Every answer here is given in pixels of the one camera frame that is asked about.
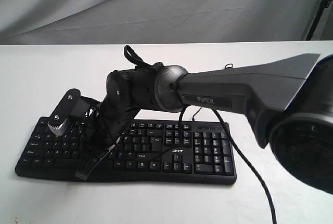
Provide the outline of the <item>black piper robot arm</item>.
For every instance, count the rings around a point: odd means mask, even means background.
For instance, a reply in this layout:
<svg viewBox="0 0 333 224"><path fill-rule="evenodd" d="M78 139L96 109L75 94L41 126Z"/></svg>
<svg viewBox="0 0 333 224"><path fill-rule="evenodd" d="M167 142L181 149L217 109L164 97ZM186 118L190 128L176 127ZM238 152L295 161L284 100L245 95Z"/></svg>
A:
<svg viewBox="0 0 333 224"><path fill-rule="evenodd" d="M91 171L120 142L140 110L178 112L188 106L244 115L261 148L306 185L332 193L332 56L301 54L249 67L189 73L179 65L147 64L130 46L135 67L113 71L107 94L85 132L83 164Z"/></svg>

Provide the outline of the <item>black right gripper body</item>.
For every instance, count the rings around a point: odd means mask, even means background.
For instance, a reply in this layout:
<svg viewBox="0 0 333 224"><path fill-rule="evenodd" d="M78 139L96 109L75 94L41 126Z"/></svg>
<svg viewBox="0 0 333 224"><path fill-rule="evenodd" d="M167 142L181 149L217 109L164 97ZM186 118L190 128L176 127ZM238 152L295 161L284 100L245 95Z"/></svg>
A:
<svg viewBox="0 0 333 224"><path fill-rule="evenodd" d="M112 149L137 114L138 108L113 104L110 99L90 105L82 137L83 152L101 154L104 150Z"/></svg>

